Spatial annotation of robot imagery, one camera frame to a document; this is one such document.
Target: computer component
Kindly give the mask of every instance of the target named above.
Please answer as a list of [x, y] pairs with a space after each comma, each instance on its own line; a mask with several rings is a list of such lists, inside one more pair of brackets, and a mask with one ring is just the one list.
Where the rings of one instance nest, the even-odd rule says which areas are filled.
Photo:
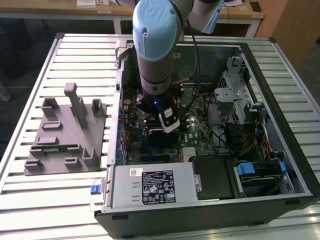
[[[110, 138], [103, 206], [94, 213], [111, 237], [264, 224], [319, 200], [318, 180], [248, 45], [199, 43], [200, 91], [171, 136], [141, 110], [134, 45], [127, 46], [117, 76], [123, 113], [114, 121], [122, 137]], [[192, 46], [174, 53], [183, 57], [173, 58], [172, 76], [183, 80]], [[179, 111], [195, 82], [174, 82]]]

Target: black cable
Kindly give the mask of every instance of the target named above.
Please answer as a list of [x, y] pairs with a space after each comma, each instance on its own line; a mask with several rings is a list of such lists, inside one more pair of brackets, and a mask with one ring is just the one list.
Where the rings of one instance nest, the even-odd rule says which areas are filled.
[[228, 12], [228, 24], [229, 24], [230, 23], [229, 7], [225, 3], [223, 5], [226, 7], [226, 10]]
[[197, 41], [195, 38], [195, 35], [192, 31], [191, 25], [189, 20], [186, 20], [186, 24], [187, 26], [190, 28], [190, 32], [191, 32], [191, 36], [192, 36], [192, 40], [193, 40], [193, 44], [194, 44], [194, 51], [195, 51], [195, 66], [194, 66], [194, 71], [193, 74], [190, 77], [190, 80], [193, 79], [197, 73], [197, 82], [196, 82], [196, 88], [195, 88], [195, 93], [193, 95], [193, 98], [191, 100], [191, 102], [189, 103], [189, 105], [185, 108], [185, 113], [187, 113], [191, 106], [194, 104], [196, 97], [198, 96], [199, 93], [199, 88], [200, 88], [200, 59], [199, 59], [199, 49], [198, 49], [198, 45], [197, 45]]

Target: barcode sticker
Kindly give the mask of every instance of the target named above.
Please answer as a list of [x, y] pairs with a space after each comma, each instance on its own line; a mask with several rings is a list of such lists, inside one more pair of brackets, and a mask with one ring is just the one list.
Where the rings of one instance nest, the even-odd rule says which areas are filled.
[[143, 168], [130, 168], [130, 177], [141, 177]]

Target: warning label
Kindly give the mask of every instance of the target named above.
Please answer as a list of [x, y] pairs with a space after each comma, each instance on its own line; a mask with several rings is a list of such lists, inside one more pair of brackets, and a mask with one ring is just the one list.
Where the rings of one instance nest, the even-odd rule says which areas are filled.
[[144, 205], [175, 203], [174, 171], [143, 172], [142, 196]]

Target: aluminum extrusion table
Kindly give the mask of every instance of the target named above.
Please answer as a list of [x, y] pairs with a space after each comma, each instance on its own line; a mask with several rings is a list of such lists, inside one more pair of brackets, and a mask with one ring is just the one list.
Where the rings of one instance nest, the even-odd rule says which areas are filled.
[[[90, 187], [106, 176], [113, 96], [117, 78], [116, 41], [131, 35], [57, 34], [0, 163], [0, 240], [109, 240], [89, 207]], [[315, 175], [320, 178], [320, 108], [277, 43], [268, 39], [197, 37], [201, 42], [247, 42]], [[24, 164], [43, 115], [45, 97], [70, 104], [64, 85], [75, 82], [84, 103], [107, 104], [101, 170], [24, 176]], [[258, 90], [252, 87], [259, 100]], [[103, 196], [94, 198], [101, 205]], [[264, 225], [175, 233], [139, 239], [270, 240], [319, 239], [320, 206], [289, 212]]]

